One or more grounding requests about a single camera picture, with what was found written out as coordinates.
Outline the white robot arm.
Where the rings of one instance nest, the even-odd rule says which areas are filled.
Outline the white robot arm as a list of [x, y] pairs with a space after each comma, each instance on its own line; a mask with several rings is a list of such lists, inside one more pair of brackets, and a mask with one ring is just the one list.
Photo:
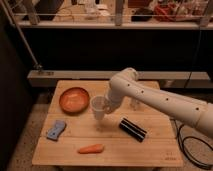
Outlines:
[[122, 104], [125, 96], [136, 99], [213, 139], [213, 104], [206, 101], [150, 88], [137, 81], [138, 72], [126, 68], [109, 81], [105, 97], [109, 112]]

